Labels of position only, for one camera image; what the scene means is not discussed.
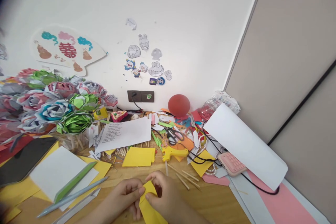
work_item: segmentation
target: wooden skewer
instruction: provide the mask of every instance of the wooden skewer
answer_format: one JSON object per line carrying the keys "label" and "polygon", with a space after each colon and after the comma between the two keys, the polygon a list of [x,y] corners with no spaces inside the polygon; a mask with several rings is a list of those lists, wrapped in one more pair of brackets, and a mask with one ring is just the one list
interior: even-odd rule
{"label": "wooden skewer", "polygon": [[182,170],[182,172],[183,172],[185,175],[187,175],[187,176],[191,177],[192,179],[196,180],[197,182],[199,182],[199,179],[198,179],[198,178],[195,178],[194,176],[190,175],[189,173],[187,173],[187,172],[184,171],[184,170]]}
{"label": "wooden skewer", "polygon": [[180,175],[178,175],[177,173],[175,173],[176,176],[179,178],[179,180],[181,180],[182,184],[184,184],[184,186],[188,189],[188,191],[190,190],[189,186],[184,182],[184,180],[180,177]]}
{"label": "wooden skewer", "polygon": [[178,174],[180,174],[182,177],[184,177],[186,180],[188,180],[191,184],[193,184],[194,186],[196,186],[196,188],[198,190],[201,191],[201,187],[196,184],[194,181],[192,181],[190,178],[188,178],[186,175],[184,175],[182,172],[179,172],[178,170],[176,170],[173,166],[171,166],[170,164],[167,164],[170,168],[172,168],[174,171],[176,171]]}

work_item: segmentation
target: yellow glue gun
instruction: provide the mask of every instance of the yellow glue gun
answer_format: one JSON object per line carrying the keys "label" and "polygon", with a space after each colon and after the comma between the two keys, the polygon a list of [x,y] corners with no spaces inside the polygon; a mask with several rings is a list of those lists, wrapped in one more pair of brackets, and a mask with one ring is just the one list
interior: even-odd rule
{"label": "yellow glue gun", "polygon": [[171,156],[186,157],[188,156],[189,151],[187,149],[176,150],[170,146],[167,146],[167,147],[162,147],[162,153],[163,153],[162,161],[166,162],[170,160]]}

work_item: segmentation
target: red chinese character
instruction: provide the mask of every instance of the red chinese character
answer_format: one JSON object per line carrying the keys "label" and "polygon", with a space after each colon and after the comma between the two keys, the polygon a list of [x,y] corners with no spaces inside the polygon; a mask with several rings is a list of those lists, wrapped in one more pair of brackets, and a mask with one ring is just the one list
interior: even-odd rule
{"label": "red chinese character", "polygon": [[59,50],[68,58],[76,57],[76,49],[70,43],[60,43]]}

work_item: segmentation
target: red balloon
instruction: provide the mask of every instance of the red balloon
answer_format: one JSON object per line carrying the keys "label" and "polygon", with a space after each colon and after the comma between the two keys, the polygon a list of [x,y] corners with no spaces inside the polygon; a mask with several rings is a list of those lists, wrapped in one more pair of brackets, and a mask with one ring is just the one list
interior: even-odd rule
{"label": "red balloon", "polygon": [[168,109],[176,117],[185,116],[190,109],[190,101],[183,94],[176,94],[169,99]]}

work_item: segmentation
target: white wall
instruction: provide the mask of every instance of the white wall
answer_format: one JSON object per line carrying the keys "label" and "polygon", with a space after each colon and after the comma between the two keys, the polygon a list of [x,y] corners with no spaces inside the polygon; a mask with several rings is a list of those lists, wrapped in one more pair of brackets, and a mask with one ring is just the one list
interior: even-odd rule
{"label": "white wall", "polygon": [[[192,108],[200,107],[215,90],[222,89],[246,26],[254,0],[5,0],[0,9],[1,38],[9,59],[0,65],[7,75],[23,68],[41,68],[29,53],[29,40],[40,27],[61,24],[99,43],[109,55],[87,66],[87,78],[101,83],[119,98],[119,107],[134,106],[126,90],[152,90],[155,103],[140,103],[144,109],[167,107],[169,98],[186,95]],[[133,18],[138,27],[125,26]],[[138,34],[146,33],[147,54],[136,58],[151,65],[151,51],[159,48],[160,63],[172,71],[164,86],[149,85],[150,75],[135,79],[124,70],[128,46],[138,45]],[[56,65],[65,75],[69,69]]]}

